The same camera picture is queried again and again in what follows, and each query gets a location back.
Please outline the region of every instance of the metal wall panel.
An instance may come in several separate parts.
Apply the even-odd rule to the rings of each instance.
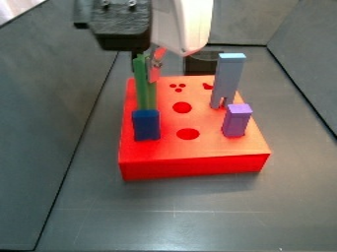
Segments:
[[[337,134],[337,1],[302,0],[269,42],[295,85]]]
[[[209,43],[266,45],[298,0],[214,0]]]
[[[0,29],[0,249],[33,249],[116,52],[49,0]]]

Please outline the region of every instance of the hole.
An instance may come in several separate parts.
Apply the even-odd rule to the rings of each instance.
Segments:
[[[182,113],[182,114],[188,113],[192,110],[191,105],[183,101],[176,102],[174,104],[172,108],[176,113]]]
[[[203,86],[204,86],[204,90],[207,91],[213,90],[213,85],[203,83]]]
[[[183,140],[194,140],[200,136],[200,133],[198,130],[187,128],[187,129],[180,129],[176,132],[176,136],[178,138]]]

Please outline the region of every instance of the red block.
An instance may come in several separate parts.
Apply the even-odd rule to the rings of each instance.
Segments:
[[[270,149],[250,118],[246,134],[221,133],[225,109],[210,108],[213,76],[162,77],[156,84],[160,111],[158,141],[134,141],[131,112],[136,109],[134,79],[126,87],[119,165],[124,180],[258,172]],[[243,103],[235,94],[234,103]]]

